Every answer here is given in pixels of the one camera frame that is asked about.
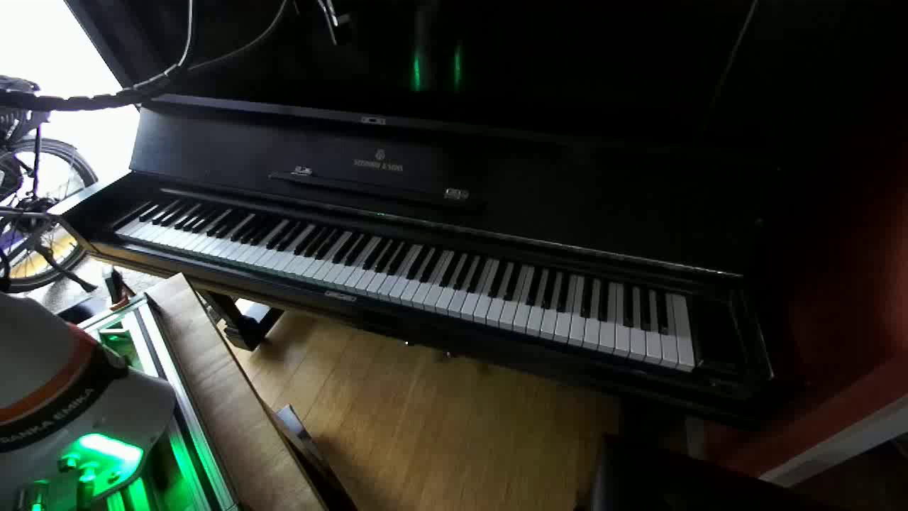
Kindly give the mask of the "white robot base with green light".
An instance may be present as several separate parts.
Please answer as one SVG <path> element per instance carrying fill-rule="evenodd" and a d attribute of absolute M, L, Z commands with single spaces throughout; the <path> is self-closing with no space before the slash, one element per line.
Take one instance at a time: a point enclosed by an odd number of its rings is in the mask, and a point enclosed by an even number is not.
<path fill-rule="evenodd" d="M 79 511 L 126 490 L 173 389 L 31 298 L 0 298 L 0 505 Z"/>

